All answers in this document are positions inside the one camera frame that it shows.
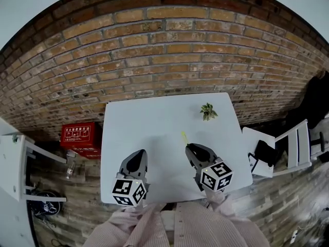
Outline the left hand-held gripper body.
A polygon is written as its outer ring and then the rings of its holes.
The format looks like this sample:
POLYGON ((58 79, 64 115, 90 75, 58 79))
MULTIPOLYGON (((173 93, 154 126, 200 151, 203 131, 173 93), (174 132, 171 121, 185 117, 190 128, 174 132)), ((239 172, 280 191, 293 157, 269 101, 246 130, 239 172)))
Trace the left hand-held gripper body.
POLYGON ((132 207, 142 204, 149 190, 147 171, 148 155, 144 149, 132 153, 122 161, 112 187, 112 197, 116 204, 132 207))

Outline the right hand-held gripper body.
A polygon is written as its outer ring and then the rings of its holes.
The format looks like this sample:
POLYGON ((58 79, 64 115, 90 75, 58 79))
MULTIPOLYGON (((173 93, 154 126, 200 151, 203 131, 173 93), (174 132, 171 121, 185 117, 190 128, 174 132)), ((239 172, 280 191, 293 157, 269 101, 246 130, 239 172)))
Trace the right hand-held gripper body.
POLYGON ((230 185, 234 171, 212 149, 189 143, 185 147, 185 154, 196 171, 194 180, 200 191, 208 189, 212 192, 223 192, 230 185))

